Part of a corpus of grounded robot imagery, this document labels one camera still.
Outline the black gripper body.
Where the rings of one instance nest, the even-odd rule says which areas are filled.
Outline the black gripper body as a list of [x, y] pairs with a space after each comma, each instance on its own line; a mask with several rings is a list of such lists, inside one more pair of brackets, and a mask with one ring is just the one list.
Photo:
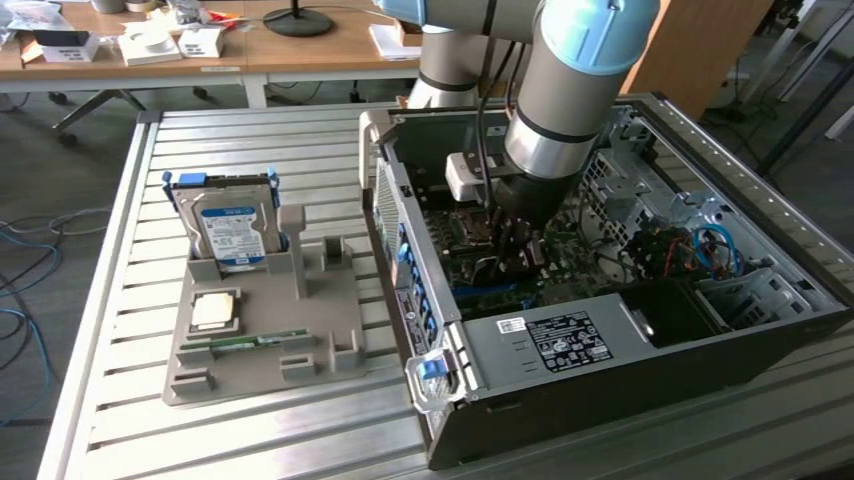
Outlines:
[[497, 187], [497, 204], [502, 213], [530, 225], [546, 225], [557, 215], [577, 179], [577, 174], [558, 179], [542, 179], [528, 174], [502, 177]]

